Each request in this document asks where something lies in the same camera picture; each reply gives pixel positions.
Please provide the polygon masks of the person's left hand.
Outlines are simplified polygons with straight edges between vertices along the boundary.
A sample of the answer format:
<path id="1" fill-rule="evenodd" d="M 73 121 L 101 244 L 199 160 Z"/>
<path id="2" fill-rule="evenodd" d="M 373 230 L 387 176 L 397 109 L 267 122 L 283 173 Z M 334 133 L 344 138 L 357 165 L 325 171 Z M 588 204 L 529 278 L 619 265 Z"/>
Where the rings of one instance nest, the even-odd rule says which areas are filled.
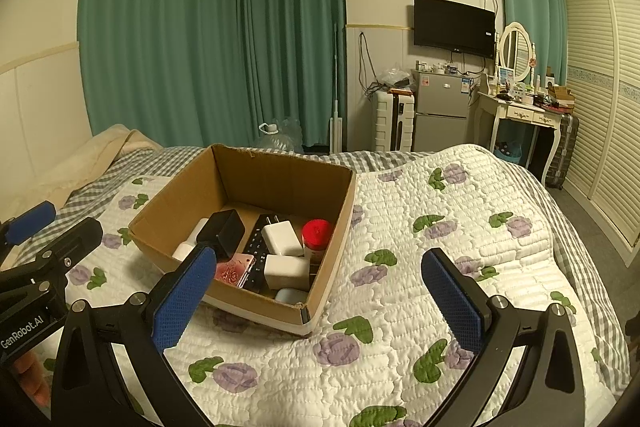
<path id="1" fill-rule="evenodd" d="M 32 351 L 27 351 L 12 365 L 11 373 L 29 398 L 40 407 L 50 404 L 50 387 L 43 376 L 43 366 Z"/>

